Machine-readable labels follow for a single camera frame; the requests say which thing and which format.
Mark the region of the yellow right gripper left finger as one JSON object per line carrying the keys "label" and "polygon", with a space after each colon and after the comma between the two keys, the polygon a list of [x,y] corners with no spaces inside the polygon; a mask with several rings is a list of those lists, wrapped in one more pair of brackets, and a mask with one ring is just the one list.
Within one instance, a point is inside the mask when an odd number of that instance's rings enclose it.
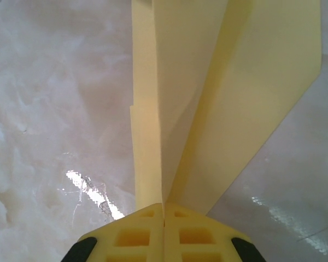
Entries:
{"label": "yellow right gripper left finger", "polygon": [[62,261],[163,261],[162,204],[84,234]]}

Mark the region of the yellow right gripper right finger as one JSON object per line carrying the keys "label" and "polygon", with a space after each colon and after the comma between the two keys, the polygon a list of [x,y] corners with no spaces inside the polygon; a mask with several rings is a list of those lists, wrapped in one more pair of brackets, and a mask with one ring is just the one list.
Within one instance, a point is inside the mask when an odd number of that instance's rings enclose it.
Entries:
{"label": "yellow right gripper right finger", "polygon": [[177,204],[165,205],[164,261],[265,261],[240,231]]}

